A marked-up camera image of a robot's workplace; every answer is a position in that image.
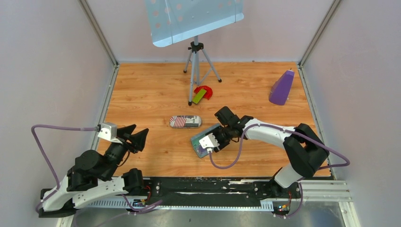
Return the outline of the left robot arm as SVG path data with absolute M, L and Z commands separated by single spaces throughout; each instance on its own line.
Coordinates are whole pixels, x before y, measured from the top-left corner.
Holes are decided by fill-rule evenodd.
M 59 179 L 50 163 L 35 132 L 36 128 L 49 128 L 66 131 L 95 131 L 97 137 L 110 142 L 104 154 L 89 149 L 75 158 L 74 165 L 63 179 Z M 76 214 L 94 201 L 114 195 L 140 195 L 144 192 L 145 183 L 141 170 L 136 168 L 114 177 L 123 158 L 130 154 L 142 152 L 145 148 L 149 129 L 134 133 L 136 125 L 118 128 L 109 122 L 95 127 L 73 128 L 38 124 L 31 128 L 31 133 L 48 164 L 56 186 L 42 189 L 40 202 L 36 206 L 39 218 L 62 218 Z

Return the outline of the striped printed glasses pouch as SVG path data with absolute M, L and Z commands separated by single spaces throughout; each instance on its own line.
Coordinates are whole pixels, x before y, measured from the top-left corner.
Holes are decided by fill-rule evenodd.
M 169 123 L 175 129 L 199 128 L 202 119 L 197 115 L 175 115 L 170 118 Z

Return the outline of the grey glasses case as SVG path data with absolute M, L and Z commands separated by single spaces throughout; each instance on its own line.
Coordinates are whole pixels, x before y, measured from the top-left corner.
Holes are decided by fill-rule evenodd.
M 199 140 L 200 140 L 201 138 L 203 138 L 204 136 L 206 136 L 206 134 L 207 134 L 208 132 L 212 131 L 213 129 L 215 129 L 215 128 L 219 127 L 219 126 L 220 126 L 220 124 L 219 124 L 219 123 L 216 123 L 216 124 L 210 126 L 209 128 L 203 130 L 202 132 L 196 134 L 195 136 L 193 136 L 193 137 L 190 139 L 193 150 L 195 151 L 195 149 L 196 149 L 198 146 L 200 146 Z

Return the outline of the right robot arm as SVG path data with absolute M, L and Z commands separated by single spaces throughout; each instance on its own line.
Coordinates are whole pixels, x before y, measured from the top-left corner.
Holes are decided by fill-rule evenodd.
M 213 151 L 219 152 L 235 138 L 258 140 L 285 150 L 289 164 L 279 169 L 270 182 L 270 191 L 275 197 L 283 197 L 289 186 L 302 179 L 314 176 L 329 156 L 329 151 L 307 124 L 296 127 L 279 126 L 262 122 L 252 116 L 239 118 L 227 106 L 215 113 L 220 125 L 206 133 Z

